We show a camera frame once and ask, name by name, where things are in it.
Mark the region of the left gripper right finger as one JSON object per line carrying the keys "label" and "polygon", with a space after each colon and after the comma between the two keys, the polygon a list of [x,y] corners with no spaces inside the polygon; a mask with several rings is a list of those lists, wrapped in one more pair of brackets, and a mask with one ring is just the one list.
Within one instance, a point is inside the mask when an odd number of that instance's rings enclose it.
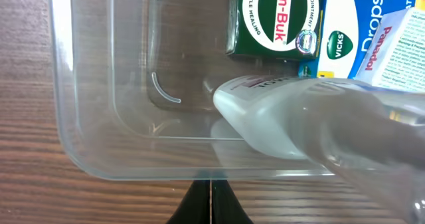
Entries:
{"label": "left gripper right finger", "polygon": [[227,180],[213,180],[212,224],[253,224]]}

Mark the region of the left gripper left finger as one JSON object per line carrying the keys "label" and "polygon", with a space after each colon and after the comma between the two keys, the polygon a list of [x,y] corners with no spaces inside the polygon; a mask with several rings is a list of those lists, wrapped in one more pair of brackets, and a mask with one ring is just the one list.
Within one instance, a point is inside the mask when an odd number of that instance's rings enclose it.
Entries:
{"label": "left gripper left finger", "polygon": [[209,224],[210,181],[196,180],[189,187],[167,224]]}

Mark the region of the small white plastic bottle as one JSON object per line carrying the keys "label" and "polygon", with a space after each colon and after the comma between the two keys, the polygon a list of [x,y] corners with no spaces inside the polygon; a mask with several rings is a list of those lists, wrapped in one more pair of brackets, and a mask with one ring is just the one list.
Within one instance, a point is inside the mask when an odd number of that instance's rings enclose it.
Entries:
{"label": "small white plastic bottle", "polygon": [[424,222],[424,93],[343,78],[242,76],[213,103],[255,150],[307,158],[393,210]]}

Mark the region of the dark green tape packet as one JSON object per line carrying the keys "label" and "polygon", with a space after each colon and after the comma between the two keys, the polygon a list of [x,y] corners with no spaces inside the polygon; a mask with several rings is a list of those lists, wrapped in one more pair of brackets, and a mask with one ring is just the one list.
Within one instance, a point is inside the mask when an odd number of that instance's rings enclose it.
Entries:
{"label": "dark green tape packet", "polygon": [[229,0],[228,55],[315,59],[323,0]]}

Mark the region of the white green medicine box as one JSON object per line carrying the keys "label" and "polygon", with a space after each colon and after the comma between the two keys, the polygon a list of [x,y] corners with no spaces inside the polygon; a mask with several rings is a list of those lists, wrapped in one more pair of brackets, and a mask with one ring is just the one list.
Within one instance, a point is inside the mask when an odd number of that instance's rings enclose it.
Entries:
{"label": "white green medicine box", "polygon": [[424,92],[424,12],[403,9],[383,16],[355,75],[372,86]]}

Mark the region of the blue yellow VapoDrops box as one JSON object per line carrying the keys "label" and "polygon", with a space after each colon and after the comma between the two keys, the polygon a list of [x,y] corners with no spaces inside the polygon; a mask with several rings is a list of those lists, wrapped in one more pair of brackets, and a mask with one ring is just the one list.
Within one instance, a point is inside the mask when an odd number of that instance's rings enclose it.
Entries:
{"label": "blue yellow VapoDrops box", "polygon": [[300,77],[354,78],[387,13],[416,0],[325,0],[321,44],[315,60],[300,63]]}

